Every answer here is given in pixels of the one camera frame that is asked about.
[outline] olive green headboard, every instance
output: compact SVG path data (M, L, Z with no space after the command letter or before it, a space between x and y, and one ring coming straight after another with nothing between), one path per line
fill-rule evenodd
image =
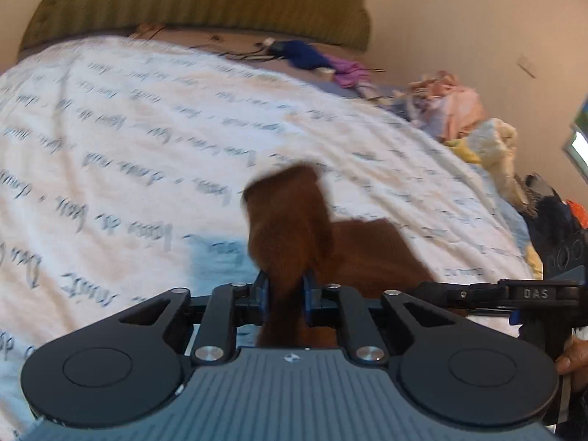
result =
M43 0L21 49L148 22L287 33L361 50L370 30L363 0Z

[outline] folded brown garment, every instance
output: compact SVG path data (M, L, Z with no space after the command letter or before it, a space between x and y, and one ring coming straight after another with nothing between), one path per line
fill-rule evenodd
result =
M249 214L249 255L271 281L269 321L258 346L334 346L332 329L309 329L300 280L356 288L378 298L433 280L396 228L385 219L331 222L315 166L298 164L268 175L243 192Z

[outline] wall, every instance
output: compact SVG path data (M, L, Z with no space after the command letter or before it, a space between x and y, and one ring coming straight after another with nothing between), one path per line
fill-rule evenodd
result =
M367 0L367 7L369 58L395 83L455 72L492 116L518 129L518 172L538 172L588 207L588 185L561 149L588 94L588 0ZM521 55L537 79L517 67Z

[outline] white bed sheet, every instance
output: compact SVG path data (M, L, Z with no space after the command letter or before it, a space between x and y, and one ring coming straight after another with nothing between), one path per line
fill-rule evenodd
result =
M251 281L240 191L323 164L340 218L386 217L438 281L531 278L480 177L423 132L287 76L117 37L0 78L0 439L25 359L170 287Z

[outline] purple cloth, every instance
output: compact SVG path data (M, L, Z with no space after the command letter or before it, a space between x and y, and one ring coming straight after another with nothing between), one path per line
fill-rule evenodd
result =
M357 61L337 58L330 54L323 55L335 70L334 80L340 87L354 87L357 83L370 80L370 73Z

